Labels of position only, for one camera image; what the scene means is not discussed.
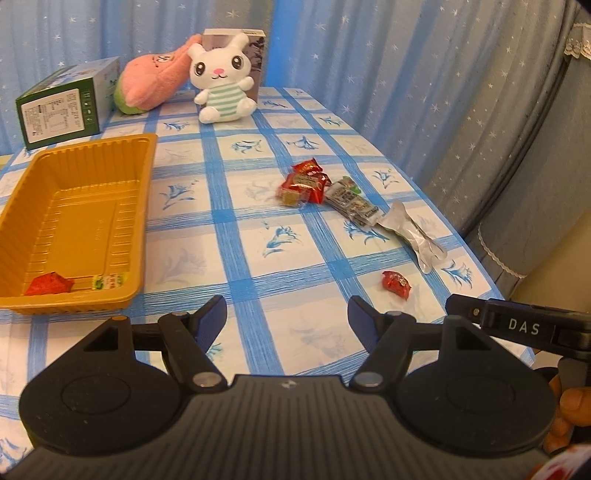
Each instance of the lace trim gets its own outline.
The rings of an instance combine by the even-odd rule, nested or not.
[[[525,278],[526,275],[519,275],[517,272],[514,272],[513,270],[511,270],[501,260],[499,260],[499,258],[491,251],[490,248],[488,248],[486,246],[486,244],[484,243],[484,240],[482,239],[482,232],[480,231],[480,226],[481,226],[481,223],[478,224],[478,240],[480,240],[480,244],[482,245],[482,248],[484,249],[486,254],[489,257],[491,257],[494,260],[494,262],[499,267],[501,267],[503,270],[505,270],[509,275],[513,275],[514,277],[521,278],[521,279]]]
[[[575,23],[564,47],[565,55],[578,59],[581,55],[591,60],[591,25]]]

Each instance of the yellow plastic tray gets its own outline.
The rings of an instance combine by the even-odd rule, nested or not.
[[[89,312],[128,306],[144,276],[145,219],[155,134],[38,153],[0,216],[0,308],[20,313]],[[70,293],[24,296],[56,272]],[[128,273],[92,290],[94,275]]]

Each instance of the green box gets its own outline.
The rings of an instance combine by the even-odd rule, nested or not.
[[[17,98],[28,150],[100,133],[115,106],[119,57],[81,63],[49,75]]]

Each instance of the bunny eye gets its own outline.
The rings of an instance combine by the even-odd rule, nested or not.
[[[205,64],[202,61],[200,61],[195,65],[195,75],[200,77],[201,75],[203,75],[203,72],[205,72]]]
[[[233,59],[232,59],[232,66],[236,69],[236,70],[240,70],[242,68],[242,66],[244,65],[244,62],[242,61],[242,57],[240,55],[236,55]]]

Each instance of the plush bunny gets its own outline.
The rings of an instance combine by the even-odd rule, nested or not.
[[[197,43],[189,48],[191,83],[202,90],[194,101],[207,104],[199,112],[201,123],[229,122],[256,110],[256,102],[244,93],[254,85],[248,76],[251,62],[242,53],[248,42],[248,35],[239,33],[224,48],[205,51]]]

